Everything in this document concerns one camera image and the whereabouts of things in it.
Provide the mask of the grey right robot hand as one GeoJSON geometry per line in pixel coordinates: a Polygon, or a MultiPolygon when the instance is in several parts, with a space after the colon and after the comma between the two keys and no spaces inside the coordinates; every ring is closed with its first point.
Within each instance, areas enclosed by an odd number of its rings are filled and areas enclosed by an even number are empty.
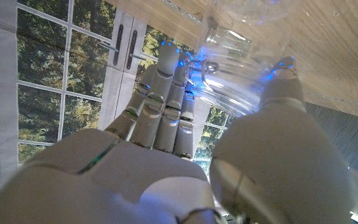
{"type": "Polygon", "coordinates": [[[349,223],[351,172],[305,110],[294,59],[272,70],[258,112],[194,162],[84,129],[26,162],[0,190],[0,223],[349,223]]]}

